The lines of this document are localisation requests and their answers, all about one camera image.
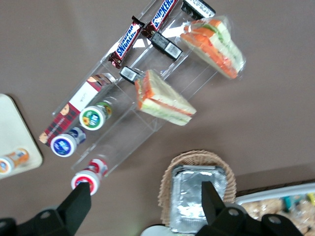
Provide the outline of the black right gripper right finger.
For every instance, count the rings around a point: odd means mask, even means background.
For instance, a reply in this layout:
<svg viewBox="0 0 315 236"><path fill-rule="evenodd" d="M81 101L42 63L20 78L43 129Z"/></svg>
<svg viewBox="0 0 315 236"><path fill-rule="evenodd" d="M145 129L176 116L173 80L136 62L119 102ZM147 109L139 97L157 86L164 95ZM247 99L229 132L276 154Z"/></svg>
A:
<svg viewBox="0 0 315 236"><path fill-rule="evenodd" d="M261 221L248 215L239 205L226 206L209 181L201 185L202 208L207 220L198 236L301 236L302 233L286 217L266 214Z"/></svg>

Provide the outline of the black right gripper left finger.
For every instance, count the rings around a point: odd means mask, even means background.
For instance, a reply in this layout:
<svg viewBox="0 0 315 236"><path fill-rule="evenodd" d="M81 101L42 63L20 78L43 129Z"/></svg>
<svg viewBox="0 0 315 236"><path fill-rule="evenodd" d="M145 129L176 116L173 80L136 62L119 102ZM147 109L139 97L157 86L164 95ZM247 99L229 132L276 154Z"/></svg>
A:
<svg viewBox="0 0 315 236"><path fill-rule="evenodd" d="M17 226L18 236L73 236L91 209L90 186L80 183L56 208Z"/></svg>

